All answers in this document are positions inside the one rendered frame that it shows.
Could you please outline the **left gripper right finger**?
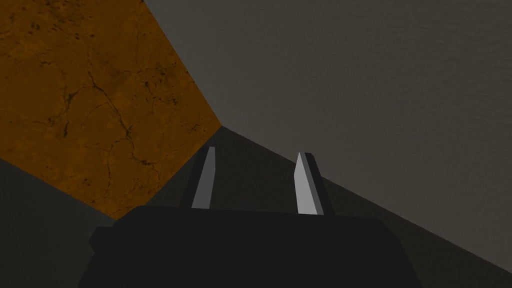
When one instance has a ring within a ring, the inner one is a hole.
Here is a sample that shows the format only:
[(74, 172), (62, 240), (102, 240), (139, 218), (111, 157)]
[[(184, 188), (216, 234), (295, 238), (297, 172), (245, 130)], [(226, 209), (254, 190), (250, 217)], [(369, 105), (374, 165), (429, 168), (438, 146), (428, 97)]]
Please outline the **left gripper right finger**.
[(312, 153), (298, 154), (293, 176), (298, 214), (329, 216), (335, 214)]

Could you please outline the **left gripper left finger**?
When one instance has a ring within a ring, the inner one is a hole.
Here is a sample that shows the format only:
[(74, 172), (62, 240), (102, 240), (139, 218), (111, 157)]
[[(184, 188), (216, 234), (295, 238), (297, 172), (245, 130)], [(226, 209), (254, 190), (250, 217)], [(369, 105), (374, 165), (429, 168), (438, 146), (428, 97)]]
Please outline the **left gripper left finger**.
[(180, 208), (209, 209), (216, 173), (216, 150), (213, 146), (202, 146), (196, 153)]

